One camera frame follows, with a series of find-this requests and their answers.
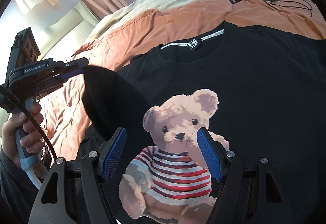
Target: teddy bear print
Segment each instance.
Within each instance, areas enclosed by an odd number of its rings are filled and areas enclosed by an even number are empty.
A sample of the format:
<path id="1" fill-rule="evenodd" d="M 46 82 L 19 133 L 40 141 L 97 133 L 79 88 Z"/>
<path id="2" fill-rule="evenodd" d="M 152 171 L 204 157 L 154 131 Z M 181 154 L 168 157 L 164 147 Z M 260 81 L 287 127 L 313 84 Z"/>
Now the teddy bear print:
<path id="1" fill-rule="evenodd" d="M 219 104 L 209 89 L 176 95 L 151 107 L 143 127 L 155 146 L 144 148 L 128 165 L 119 185 L 122 207 L 133 218 L 147 216 L 158 223 L 201 224 L 215 198 L 211 175 L 197 143 L 197 131 L 209 127 Z M 212 138 L 229 150 L 221 135 Z"/>

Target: hand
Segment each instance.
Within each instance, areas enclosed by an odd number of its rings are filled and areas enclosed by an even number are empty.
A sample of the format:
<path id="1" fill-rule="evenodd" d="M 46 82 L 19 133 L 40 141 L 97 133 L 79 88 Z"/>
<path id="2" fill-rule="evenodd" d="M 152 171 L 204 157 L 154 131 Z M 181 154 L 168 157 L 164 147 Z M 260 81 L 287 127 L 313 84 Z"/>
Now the hand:
<path id="1" fill-rule="evenodd" d="M 43 115 L 40 113 L 41 109 L 41 105 L 37 102 L 32 105 L 30 110 L 39 124 L 43 122 Z M 32 122 L 27 119 L 26 115 L 23 113 L 12 115 L 2 127 L 2 150 L 7 158 L 18 168 L 21 167 L 21 164 L 16 147 L 15 130 L 20 126 L 23 126 L 24 131 L 28 133 L 20 142 L 27 152 L 39 153 L 43 148 L 43 142 L 40 140 L 42 136 Z"/>

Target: teddy bear nose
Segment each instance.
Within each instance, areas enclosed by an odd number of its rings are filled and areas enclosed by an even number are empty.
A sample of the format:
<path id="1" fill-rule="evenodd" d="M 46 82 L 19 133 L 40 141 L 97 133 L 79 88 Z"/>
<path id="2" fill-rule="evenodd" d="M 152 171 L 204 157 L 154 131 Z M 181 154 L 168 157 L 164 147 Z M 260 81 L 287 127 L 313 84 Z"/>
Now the teddy bear nose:
<path id="1" fill-rule="evenodd" d="M 185 133 L 179 133 L 175 136 L 176 139 L 182 140 L 185 137 Z"/>

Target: teddy bear ear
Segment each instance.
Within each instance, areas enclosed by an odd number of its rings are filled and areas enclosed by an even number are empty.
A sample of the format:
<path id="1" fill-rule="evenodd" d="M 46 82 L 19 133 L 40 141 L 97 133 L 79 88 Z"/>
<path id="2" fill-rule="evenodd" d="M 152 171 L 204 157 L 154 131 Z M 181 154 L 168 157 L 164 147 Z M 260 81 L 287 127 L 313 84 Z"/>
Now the teddy bear ear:
<path id="1" fill-rule="evenodd" d="M 154 129 L 155 119 L 160 106 L 151 107 L 144 115 L 143 127 L 147 132 L 151 132 Z"/>
<path id="2" fill-rule="evenodd" d="M 202 106 L 202 111 L 207 112 L 210 116 L 217 110 L 217 105 L 219 104 L 217 94 L 209 89 L 199 89 L 193 94 L 193 99 L 196 103 Z"/>

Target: electronic device on bed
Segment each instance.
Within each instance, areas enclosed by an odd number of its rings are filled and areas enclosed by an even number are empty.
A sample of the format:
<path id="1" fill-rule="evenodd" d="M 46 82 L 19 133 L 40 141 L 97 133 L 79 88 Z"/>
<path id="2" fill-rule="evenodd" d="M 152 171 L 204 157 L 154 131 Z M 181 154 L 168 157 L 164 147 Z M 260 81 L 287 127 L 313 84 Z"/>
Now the electronic device on bed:
<path id="1" fill-rule="evenodd" d="M 70 77 L 81 74 L 88 65 L 87 58 L 64 63 L 55 62 L 52 58 L 37 61 L 39 55 L 31 28 L 19 32 L 11 48 L 6 82 L 1 89 L 7 95 L 0 95 L 0 107 L 8 113 L 17 114 L 22 111 L 17 102 L 21 102 L 29 110 L 37 100 L 62 87 Z M 37 164 L 39 170 L 42 170 L 39 171 L 40 174 L 45 174 L 46 168 L 42 166 L 37 154 L 30 154 L 21 146 L 20 140 L 26 135 L 22 126 L 15 131 L 21 167 L 39 188 L 41 182 L 35 176 L 34 166 Z"/>

